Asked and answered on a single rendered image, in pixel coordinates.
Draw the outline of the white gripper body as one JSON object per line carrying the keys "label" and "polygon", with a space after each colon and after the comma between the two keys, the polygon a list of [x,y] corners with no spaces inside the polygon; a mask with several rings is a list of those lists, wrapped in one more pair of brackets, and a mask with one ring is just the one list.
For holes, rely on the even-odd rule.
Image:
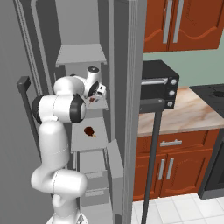
{"label": "white gripper body", "polygon": [[96,102],[98,102],[98,101],[101,101],[101,100],[105,100],[106,97],[107,97],[107,93],[104,93],[104,94],[98,94],[98,93],[96,93],[96,94],[94,95],[94,100],[95,100]]}

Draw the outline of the grey freezer shelf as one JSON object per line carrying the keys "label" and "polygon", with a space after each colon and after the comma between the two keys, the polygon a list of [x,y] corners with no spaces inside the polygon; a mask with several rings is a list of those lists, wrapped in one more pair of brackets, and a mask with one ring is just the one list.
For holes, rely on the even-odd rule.
{"label": "grey freezer shelf", "polygon": [[63,45],[59,49],[55,66],[85,62],[107,63],[100,44]]}
{"label": "grey freezer shelf", "polygon": [[[88,136],[84,129],[90,126],[95,137]],[[72,125],[72,150],[89,151],[105,148],[108,144],[104,119],[102,117],[86,118],[82,122]]]}
{"label": "grey freezer shelf", "polygon": [[85,103],[87,105],[87,109],[107,109],[108,108],[108,104],[106,100],[94,101],[90,103],[89,99],[86,99]]}

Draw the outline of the grey fridge door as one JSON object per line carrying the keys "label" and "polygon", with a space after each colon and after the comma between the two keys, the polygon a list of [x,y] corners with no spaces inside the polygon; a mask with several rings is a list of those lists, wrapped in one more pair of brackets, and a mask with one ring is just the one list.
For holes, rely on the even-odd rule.
{"label": "grey fridge door", "polygon": [[113,222],[131,224],[147,0],[109,0]]}

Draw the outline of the grey freezer drawer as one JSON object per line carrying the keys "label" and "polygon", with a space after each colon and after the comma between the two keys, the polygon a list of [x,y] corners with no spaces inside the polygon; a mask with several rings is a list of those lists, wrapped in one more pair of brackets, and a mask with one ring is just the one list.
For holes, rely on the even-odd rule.
{"label": "grey freezer drawer", "polygon": [[87,173],[87,190],[80,197],[83,207],[109,203],[109,183],[106,171]]}
{"label": "grey freezer drawer", "polygon": [[79,170],[86,174],[89,179],[104,177],[107,174],[107,168],[103,151],[82,152]]}

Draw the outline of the grey door bin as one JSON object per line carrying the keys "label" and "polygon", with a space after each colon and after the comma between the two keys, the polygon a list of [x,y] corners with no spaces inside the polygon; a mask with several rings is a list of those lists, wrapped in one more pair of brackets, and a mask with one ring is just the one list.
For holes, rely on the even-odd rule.
{"label": "grey door bin", "polygon": [[116,140],[108,144],[106,158],[112,211],[118,219],[123,215],[123,161]]}

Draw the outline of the red-brown base cupboard door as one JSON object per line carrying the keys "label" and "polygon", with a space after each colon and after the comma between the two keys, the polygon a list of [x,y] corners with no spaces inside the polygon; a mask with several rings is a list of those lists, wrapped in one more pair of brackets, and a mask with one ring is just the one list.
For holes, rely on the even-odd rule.
{"label": "red-brown base cupboard door", "polygon": [[[154,172],[153,172],[151,189],[150,189],[151,199],[157,198],[160,194],[162,179],[158,180],[158,174],[159,174],[161,159],[166,159],[166,155],[165,154],[156,155],[156,160],[154,164]],[[135,183],[134,183],[134,190],[133,190],[134,201],[144,200],[148,165],[149,165],[148,156],[136,158]]]}
{"label": "red-brown base cupboard door", "polygon": [[[212,149],[169,153],[161,188],[161,197],[196,193],[205,175]],[[166,179],[170,158],[174,158],[171,177]]]}

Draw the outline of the grey freezer door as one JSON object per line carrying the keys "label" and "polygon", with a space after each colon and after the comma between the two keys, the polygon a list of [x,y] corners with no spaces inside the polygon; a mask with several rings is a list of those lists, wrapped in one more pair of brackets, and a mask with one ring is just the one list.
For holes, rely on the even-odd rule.
{"label": "grey freezer door", "polygon": [[51,196],[31,186],[40,166],[17,82],[32,75],[13,0],[0,0],[0,224],[46,224]]}

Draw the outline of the brown chicken drumstick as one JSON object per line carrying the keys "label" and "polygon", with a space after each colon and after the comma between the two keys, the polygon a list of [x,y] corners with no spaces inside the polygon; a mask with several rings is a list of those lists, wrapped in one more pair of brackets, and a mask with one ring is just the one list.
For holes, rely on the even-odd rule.
{"label": "brown chicken drumstick", "polygon": [[94,132],[93,128],[90,127],[90,126],[87,126],[87,127],[84,129],[84,132],[85,132],[88,136],[90,136],[90,137],[95,137],[95,132]]}

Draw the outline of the black toaster oven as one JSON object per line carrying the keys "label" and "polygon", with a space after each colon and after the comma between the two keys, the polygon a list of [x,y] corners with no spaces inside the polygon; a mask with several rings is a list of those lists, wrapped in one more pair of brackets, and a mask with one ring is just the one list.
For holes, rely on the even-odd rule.
{"label": "black toaster oven", "polygon": [[141,100],[164,99],[165,109],[173,109],[179,86],[179,75],[162,60],[143,62]]}

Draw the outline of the grey fridge body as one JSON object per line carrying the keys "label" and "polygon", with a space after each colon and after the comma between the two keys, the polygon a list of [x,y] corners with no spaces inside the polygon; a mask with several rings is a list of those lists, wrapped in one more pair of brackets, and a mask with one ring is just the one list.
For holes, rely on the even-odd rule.
{"label": "grey fridge body", "polygon": [[[102,40],[102,36],[100,34],[102,26],[100,22],[106,19],[107,9],[107,3],[104,0],[56,0],[56,15],[59,22],[59,35],[61,40],[60,47],[68,45],[100,44]],[[96,93],[103,95],[106,93],[105,84],[108,75],[106,69],[107,63],[85,62],[55,66],[55,78],[53,85],[57,79],[65,76],[78,75],[82,78],[86,78],[88,76],[88,67],[97,67],[100,70],[99,88]],[[103,114],[105,111],[106,109],[101,108],[87,109],[86,105],[86,114],[84,119],[97,117],[102,117],[104,119]],[[80,154],[86,151],[103,151],[107,168],[106,150],[109,141],[107,146],[102,149],[73,151],[73,124],[74,123],[66,123],[64,125],[70,148],[70,158],[66,168],[68,170],[80,172]],[[77,199],[77,206],[80,209],[80,212],[87,218],[88,224],[113,224],[110,195],[109,203],[94,206],[82,206],[80,196]]]}

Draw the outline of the red-brown drawer front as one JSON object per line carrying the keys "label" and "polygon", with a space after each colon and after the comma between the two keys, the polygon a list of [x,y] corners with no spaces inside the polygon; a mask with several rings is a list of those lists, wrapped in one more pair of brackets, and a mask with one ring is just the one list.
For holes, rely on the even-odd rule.
{"label": "red-brown drawer front", "polygon": [[[217,129],[189,131],[182,133],[164,134],[158,137],[157,150],[168,151],[175,149],[191,149],[199,147],[213,147],[219,131]],[[171,142],[175,139],[182,140],[181,145],[160,147],[162,141]]]}

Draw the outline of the black hob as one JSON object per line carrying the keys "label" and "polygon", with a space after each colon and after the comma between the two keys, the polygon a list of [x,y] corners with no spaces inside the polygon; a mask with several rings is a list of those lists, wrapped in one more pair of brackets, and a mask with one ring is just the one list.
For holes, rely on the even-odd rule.
{"label": "black hob", "polygon": [[190,86],[190,89],[224,118],[224,84]]}

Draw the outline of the dark grey oven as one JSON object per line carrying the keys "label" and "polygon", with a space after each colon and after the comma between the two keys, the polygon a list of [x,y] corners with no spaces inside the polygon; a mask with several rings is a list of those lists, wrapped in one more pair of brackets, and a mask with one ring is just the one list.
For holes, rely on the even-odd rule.
{"label": "dark grey oven", "polygon": [[224,197],[224,128],[216,138],[198,196],[202,200]]}

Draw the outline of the red-brown wall cupboard door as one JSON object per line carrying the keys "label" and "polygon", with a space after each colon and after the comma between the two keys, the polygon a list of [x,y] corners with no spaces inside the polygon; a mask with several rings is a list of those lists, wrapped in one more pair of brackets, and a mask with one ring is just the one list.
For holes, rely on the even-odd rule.
{"label": "red-brown wall cupboard door", "polygon": [[146,53],[165,52],[163,44],[165,12],[167,0],[147,0],[144,51]]}
{"label": "red-brown wall cupboard door", "polygon": [[224,29],[224,0],[184,0],[178,43],[173,43],[179,0],[175,0],[170,51],[217,49]]}

